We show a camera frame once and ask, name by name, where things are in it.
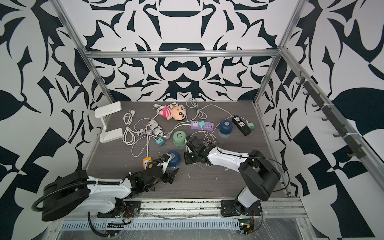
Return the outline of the teal USB charger adapter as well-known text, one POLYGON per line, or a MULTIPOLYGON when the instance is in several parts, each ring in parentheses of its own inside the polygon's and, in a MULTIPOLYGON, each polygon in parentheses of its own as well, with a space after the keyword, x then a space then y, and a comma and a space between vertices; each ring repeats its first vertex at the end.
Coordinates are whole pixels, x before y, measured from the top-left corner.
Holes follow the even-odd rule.
POLYGON ((200 128, 204 128, 206 126, 206 123, 204 121, 199 121, 198 125, 200 128))

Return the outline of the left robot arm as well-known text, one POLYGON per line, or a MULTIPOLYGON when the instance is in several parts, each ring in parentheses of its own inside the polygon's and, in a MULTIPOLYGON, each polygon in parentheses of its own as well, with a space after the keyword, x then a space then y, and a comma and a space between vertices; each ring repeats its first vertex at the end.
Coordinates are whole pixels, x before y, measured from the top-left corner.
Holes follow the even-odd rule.
POLYGON ((115 217, 126 207, 124 200, 152 191, 156 184, 172 184, 178 169, 166 163, 129 174, 123 179, 98 179, 80 170, 45 186, 44 194, 31 206, 42 214, 42 221, 51 222, 71 213, 97 213, 115 217))

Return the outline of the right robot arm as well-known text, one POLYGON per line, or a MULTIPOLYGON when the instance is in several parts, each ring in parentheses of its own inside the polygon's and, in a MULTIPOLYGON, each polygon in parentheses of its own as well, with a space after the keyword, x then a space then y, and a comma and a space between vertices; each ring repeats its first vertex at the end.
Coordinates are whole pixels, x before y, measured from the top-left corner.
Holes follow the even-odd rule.
POLYGON ((257 201, 267 201, 280 182, 281 174, 271 163, 271 159, 257 150, 251 153, 232 152, 197 137, 189 139, 186 146, 186 165, 200 162, 240 173, 246 187, 241 190, 235 203, 244 209, 250 208, 257 201))

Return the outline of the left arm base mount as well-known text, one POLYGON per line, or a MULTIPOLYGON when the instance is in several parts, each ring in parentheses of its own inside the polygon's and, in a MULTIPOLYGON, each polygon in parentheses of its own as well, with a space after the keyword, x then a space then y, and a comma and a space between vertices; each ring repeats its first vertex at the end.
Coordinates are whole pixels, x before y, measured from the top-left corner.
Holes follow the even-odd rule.
POLYGON ((115 208, 106 214, 98 213, 98 218, 132 218, 137 216, 141 210, 141 201, 117 201, 115 208))

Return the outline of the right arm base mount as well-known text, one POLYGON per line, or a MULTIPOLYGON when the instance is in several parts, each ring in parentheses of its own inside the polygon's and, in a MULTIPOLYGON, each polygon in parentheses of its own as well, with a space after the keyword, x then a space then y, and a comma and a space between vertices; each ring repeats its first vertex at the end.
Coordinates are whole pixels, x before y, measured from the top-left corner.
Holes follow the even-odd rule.
POLYGON ((254 202, 250 207, 244 207, 238 200, 221 200, 223 217, 261 216, 262 213, 261 201, 254 202))

